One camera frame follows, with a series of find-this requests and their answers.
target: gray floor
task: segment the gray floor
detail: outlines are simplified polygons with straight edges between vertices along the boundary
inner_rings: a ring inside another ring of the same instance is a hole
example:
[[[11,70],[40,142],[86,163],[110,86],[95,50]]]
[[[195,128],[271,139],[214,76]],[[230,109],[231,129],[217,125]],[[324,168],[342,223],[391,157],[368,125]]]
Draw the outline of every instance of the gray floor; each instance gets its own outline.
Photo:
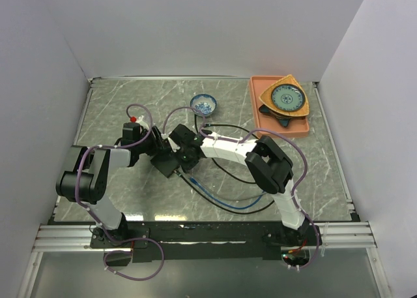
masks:
[[[282,261],[173,260],[146,282],[104,271],[102,254],[45,253],[32,298],[38,297],[380,297],[366,249],[328,249],[300,273]],[[160,262],[135,263],[124,273],[145,277]]]
[[[309,172],[298,188],[303,208],[314,220],[350,220],[346,195],[321,113],[319,101],[312,83],[303,83],[309,99],[309,136],[295,142],[308,159]],[[120,137],[122,125],[128,121],[125,108],[137,102],[152,112],[154,124],[162,128],[166,115],[177,106],[187,106],[198,93],[213,95],[218,109],[209,119],[212,123],[230,123],[254,128],[252,107],[247,80],[95,80],[93,93],[87,108],[78,139],[79,145],[113,144]],[[132,110],[136,115],[143,114]],[[181,110],[169,123],[172,130],[179,123],[194,125],[192,112]],[[240,130],[218,128],[220,134],[239,137]],[[285,142],[277,140],[294,162],[295,178],[302,171],[302,161],[296,151]],[[233,162],[220,163],[237,176],[250,180],[246,167]],[[192,174],[214,193],[230,198],[261,193],[255,185],[237,182],[219,170],[211,160],[202,160]],[[232,215],[207,203],[177,176],[166,179],[151,166],[149,157],[143,155],[133,168],[121,168],[111,173],[107,193],[116,208],[126,214],[128,220],[279,220],[275,206],[255,215]],[[271,200],[264,196],[247,211],[256,210]],[[236,203],[237,206],[247,201]],[[88,221],[88,214],[75,203],[61,199],[55,214],[56,221]]]

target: gray marble surface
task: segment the gray marble surface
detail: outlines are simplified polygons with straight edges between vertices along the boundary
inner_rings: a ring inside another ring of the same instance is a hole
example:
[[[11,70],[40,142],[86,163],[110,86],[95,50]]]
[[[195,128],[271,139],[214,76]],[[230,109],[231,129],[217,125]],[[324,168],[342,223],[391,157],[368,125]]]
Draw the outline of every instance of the gray marble surface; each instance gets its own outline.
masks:
[[[294,141],[305,153],[309,172],[298,187],[298,197],[303,208],[314,220],[350,220],[346,195],[312,83],[302,83],[310,103],[309,136]],[[128,121],[126,106],[130,103],[146,105],[152,113],[154,124],[162,128],[166,115],[177,106],[187,106],[198,93],[213,95],[218,109],[209,118],[211,123],[230,123],[244,128],[254,128],[248,81],[241,79],[205,80],[95,80],[93,93],[78,138],[79,145],[111,145],[120,137],[123,123]],[[143,112],[132,110],[135,115]],[[194,127],[194,115],[181,110],[170,118],[167,128],[179,123]],[[243,136],[234,128],[214,129],[223,135]],[[294,175],[302,172],[302,161],[296,151],[281,140],[276,140],[294,162]],[[120,168],[109,174],[107,194],[130,220],[279,220],[275,205],[254,215],[233,215],[209,204],[176,175],[166,179],[153,168],[150,158],[142,155],[133,168]],[[251,180],[245,166],[224,160],[218,161],[235,175]],[[213,193],[231,199],[261,193],[256,185],[240,183],[219,170],[211,160],[201,160],[193,169],[198,178]],[[271,201],[264,195],[261,201],[244,211],[252,211]],[[245,206],[248,201],[231,202]],[[88,221],[88,214],[75,203],[61,199],[55,213],[56,221]]]

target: back wall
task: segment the back wall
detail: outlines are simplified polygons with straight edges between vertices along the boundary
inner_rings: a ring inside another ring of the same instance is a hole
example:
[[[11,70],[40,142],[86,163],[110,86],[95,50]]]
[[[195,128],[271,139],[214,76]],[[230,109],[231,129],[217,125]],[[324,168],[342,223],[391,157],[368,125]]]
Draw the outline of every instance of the back wall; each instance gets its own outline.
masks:
[[[363,0],[44,0],[88,78],[319,81]]]

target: plastic tray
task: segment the plastic tray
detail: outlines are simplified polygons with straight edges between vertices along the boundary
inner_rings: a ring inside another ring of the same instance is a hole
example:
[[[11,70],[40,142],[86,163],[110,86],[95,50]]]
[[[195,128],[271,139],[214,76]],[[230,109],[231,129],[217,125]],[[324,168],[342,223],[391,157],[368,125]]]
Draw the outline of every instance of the plastic tray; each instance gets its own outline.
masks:
[[[259,95],[265,91],[270,85],[276,81],[282,79],[283,76],[262,76],[255,75],[250,78],[250,98],[252,101],[252,111],[253,116],[255,117],[255,126],[256,128],[267,128],[269,130],[274,130],[280,134],[283,134],[287,137],[306,137],[308,136],[308,131],[310,127],[308,125],[307,117],[299,119],[291,119],[288,127],[281,126],[278,121],[269,116],[264,115],[258,111],[259,107],[262,106],[262,102],[259,100]],[[267,135],[275,138],[275,135],[269,133],[257,132],[258,137],[262,135]]]

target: patterned bowl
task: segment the patterned bowl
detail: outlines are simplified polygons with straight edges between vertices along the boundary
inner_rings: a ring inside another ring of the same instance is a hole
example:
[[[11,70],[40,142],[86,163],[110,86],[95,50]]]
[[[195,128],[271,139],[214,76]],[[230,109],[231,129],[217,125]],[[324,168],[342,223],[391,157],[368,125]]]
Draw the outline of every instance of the patterned bowl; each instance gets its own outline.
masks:
[[[213,96],[208,94],[198,94],[190,101],[190,107],[201,111],[206,117],[211,115],[217,107],[217,101]]]

